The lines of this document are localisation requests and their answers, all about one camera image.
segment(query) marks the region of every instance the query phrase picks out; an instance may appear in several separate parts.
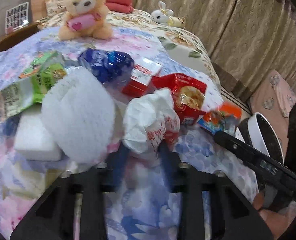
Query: stuffed bunny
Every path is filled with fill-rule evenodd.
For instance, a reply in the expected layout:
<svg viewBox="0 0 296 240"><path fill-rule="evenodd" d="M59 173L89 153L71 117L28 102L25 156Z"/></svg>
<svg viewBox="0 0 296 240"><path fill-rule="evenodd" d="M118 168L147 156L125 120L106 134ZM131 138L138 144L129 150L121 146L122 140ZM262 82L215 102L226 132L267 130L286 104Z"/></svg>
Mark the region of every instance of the stuffed bunny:
<svg viewBox="0 0 296 240"><path fill-rule="evenodd" d="M151 13L152 19L162 25L184 28L185 19L173 17L174 12L166 9L166 4L162 1L158 2L159 10L154 10Z"/></svg>

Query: beige curtain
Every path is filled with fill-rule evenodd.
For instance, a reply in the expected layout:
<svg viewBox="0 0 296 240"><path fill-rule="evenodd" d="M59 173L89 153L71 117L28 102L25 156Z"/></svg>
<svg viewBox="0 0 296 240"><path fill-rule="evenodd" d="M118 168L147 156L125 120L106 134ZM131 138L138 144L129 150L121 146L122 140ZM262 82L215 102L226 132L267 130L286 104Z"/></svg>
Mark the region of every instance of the beige curtain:
<svg viewBox="0 0 296 240"><path fill-rule="evenodd" d="M221 85L246 101L271 69L296 84L296 11L289 0L134 0L151 13L164 1L211 56Z"/></svg>
<svg viewBox="0 0 296 240"><path fill-rule="evenodd" d="M198 36L208 54L216 47L236 0L134 0L136 9L151 13L158 1L166 3L177 17L186 19L186 29Z"/></svg>
<svg viewBox="0 0 296 240"><path fill-rule="evenodd" d="M276 69L296 83L296 12L287 0L237 0L211 60L221 85L245 101Z"/></svg>

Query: white foam block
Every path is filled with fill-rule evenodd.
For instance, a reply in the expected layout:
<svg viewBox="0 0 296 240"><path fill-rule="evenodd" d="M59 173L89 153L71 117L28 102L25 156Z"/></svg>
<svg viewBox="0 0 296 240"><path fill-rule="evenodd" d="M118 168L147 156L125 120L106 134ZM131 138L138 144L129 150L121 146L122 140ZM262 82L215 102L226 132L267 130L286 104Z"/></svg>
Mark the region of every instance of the white foam block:
<svg viewBox="0 0 296 240"><path fill-rule="evenodd" d="M77 163L95 163L107 152L115 104L85 68L59 80L42 101L42 122L64 153Z"/></svg>
<svg viewBox="0 0 296 240"><path fill-rule="evenodd" d="M61 149L41 122L41 104L34 104L21 114L13 148L28 160L61 159Z"/></svg>

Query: heart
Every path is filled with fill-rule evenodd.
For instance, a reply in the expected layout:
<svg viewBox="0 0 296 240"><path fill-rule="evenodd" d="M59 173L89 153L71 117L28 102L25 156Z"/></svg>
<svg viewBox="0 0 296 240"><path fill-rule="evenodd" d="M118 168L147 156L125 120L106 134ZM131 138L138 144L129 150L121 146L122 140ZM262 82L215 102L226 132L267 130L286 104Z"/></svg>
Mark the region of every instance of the heart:
<svg viewBox="0 0 296 240"><path fill-rule="evenodd" d="M272 85L278 85L279 80L280 80L279 76L277 74L275 76L273 76L273 77L270 77L269 79L270 79L270 83Z"/></svg>
<svg viewBox="0 0 296 240"><path fill-rule="evenodd" d="M283 116L284 118L289 118L289 112L287 111L286 108L282 109L282 116Z"/></svg>
<svg viewBox="0 0 296 240"><path fill-rule="evenodd" d="M73 28L74 30L76 30L76 31L80 30L81 27L82 27L82 24L81 24L81 23L74 23L74 24L72 25L72 28Z"/></svg>
<svg viewBox="0 0 296 240"><path fill-rule="evenodd" d="M272 110L273 106L274 106L274 99L273 98L268 98L263 103L263 108L266 108L268 110Z"/></svg>
<svg viewBox="0 0 296 240"><path fill-rule="evenodd" d="M293 98L292 97L287 97L287 101L289 102L290 107L293 108L294 107Z"/></svg>

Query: floral bedsheet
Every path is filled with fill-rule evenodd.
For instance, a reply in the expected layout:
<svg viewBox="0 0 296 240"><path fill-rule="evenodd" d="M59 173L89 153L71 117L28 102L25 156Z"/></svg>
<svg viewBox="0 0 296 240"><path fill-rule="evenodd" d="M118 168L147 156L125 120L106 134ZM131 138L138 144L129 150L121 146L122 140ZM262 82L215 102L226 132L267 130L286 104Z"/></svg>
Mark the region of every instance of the floral bedsheet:
<svg viewBox="0 0 296 240"><path fill-rule="evenodd" d="M61 12L40 22L40 28L62 25ZM113 26L141 30L158 37L169 57L183 66L205 73L220 89L219 78L200 39L181 28L164 26L152 20L149 13L135 9L131 14L110 11L107 21Z"/></svg>
<svg viewBox="0 0 296 240"><path fill-rule="evenodd" d="M44 29L13 48L0 52L0 89L18 79L20 72L40 51L58 50L75 59L87 47L119 50L135 60L145 56L163 64L162 75L186 73L208 84L205 107L210 110L222 102L216 85L204 73L189 69L171 60L158 38L150 33L128 28L114 28L114 38L99 41L92 38L60 41L58 27ZM15 116L0 124L0 232L8 240L19 221L45 189L64 170L80 171L69 158L58 162L27 161L13 150L19 122ZM253 201L258 189L253 171L243 166L230 152L213 142L198 127L182 127L174 146L183 161L198 170L223 170L243 194ZM209 197L203 192L205 237L210 238ZM149 167L136 158L128 160L123 183L116 193L105 195L106 223L109 240L176 239L180 194L170 193L164 185L160 166Z"/></svg>

